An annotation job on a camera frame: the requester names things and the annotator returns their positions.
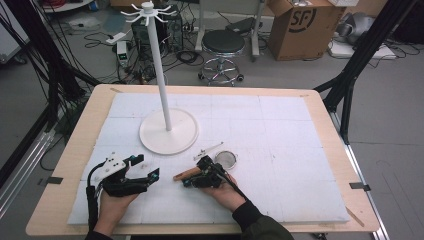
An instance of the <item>cardboard box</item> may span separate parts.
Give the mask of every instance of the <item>cardboard box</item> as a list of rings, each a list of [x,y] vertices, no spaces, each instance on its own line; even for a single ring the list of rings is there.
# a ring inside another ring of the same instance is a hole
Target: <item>cardboard box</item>
[[[275,14],[268,47],[277,61],[322,57],[346,10],[327,0],[309,0],[304,7],[268,0],[268,6]]]

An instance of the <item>black metal frame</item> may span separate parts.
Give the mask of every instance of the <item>black metal frame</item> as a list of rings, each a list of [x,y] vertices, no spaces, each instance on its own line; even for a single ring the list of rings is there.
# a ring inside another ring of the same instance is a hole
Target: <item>black metal frame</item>
[[[416,2],[417,0],[389,0],[342,72],[337,77],[314,88],[318,92],[331,88],[323,99],[329,112],[336,112],[337,106],[343,99],[340,135],[346,144],[349,144],[349,118],[355,82],[395,25],[405,17]]]
[[[41,132],[42,128],[46,126],[45,131],[48,132],[57,122],[58,108],[60,104],[59,87],[62,89],[62,97],[64,99],[77,100],[84,95],[85,91],[79,86],[75,79],[76,77],[92,86],[101,84],[101,82],[97,79],[81,72],[64,60],[59,49],[45,28],[38,12],[32,5],[32,1],[4,0],[4,3],[6,3],[16,20],[21,25],[22,29],[28,35],[31,44],[35,47],[35,49],[37,49],[38,53],[46,63],[47,76],[44,77],[49,80],[49,104],[0,169],[0,189],[6,183],[7,179],[27,152],[32,142]],[[0,22],[5,29],[8,29],[5,22]],[[28,45],[22,43],[22,41],[20,41],[13,32],[9,33],[24,51],[28,51]],[[29,54],[28,57],[34,65],[35,63]]]

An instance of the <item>sf logo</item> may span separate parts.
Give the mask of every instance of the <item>sf logo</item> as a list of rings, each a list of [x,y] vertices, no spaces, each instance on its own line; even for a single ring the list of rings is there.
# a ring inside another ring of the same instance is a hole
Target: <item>sf logo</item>
[[[290,22],[289,32],[299,33],[305,31],[315,19],[317,10],[295,11]]]

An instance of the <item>gray floor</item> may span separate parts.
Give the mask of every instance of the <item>gray floor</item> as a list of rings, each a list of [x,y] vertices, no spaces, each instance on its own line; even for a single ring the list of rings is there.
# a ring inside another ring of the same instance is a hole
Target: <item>gray floor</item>
[[[72,11],[61,17],[88,15],[102,21],[104,31],[112,29],[110,34],[116,33],[113,31],[116,25],[106,23],[121,20],[119,13],[110,9],[97,13]],[[117,31],[128,29],[129,25],[122,23]],[[84,48],[87,41],[83,36],[86,34],[68,36],[75,56],[95,77],[113,73],[116,57],[110,48]],[[407,46],[404,49],[414,51]],[[245,80],[238,82],[236,87],[312,89],[337,76],[348,61],[325,54],[316,61],[277,62],[268,50],[262,53],[254,63],[247,55],[236,59],[245,75]],[[424,53],[384,60],[379,62],[377,68],[368,66],[357,81],[353,98],[349,129],[351,146],[372,188],[372,196],[391,239],[424,239],[423,66]],[[204,86],[206,84],[197,78],[198,69],[187,65],[175,67],[166,72],[168,84]],[[30,64],[9,63],[0,66],[0,93],[2,166],[45,108],[46,99]],[[46,167],[55,166],[63,148],[61,141],[46,155]],[[44,189],[40,179],[46,179],[50,174],[36,167],[0,220],[2,239],[83,239],[82,236],[26,235],[26,224]],[[295,234],[295,238],[314,239],[309,234]],[[327,238],[372,239],[369,234],[359,233],[329,234]]]

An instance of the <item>stool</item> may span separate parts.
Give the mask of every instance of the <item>stool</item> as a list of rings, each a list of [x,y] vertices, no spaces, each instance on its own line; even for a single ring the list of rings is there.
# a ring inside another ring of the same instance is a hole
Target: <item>stool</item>
[[[229,30],[210,31],[202,38],[202,48],[204,51],[216,56],[216,58],[203,64],[198,74],[199,79],[206,78],[208,86],[211,83],[231,83],[234,87],[234,80],[243,81],[244,76],[240,74],[237,65],[227,59],[243,52],[243,37]]]

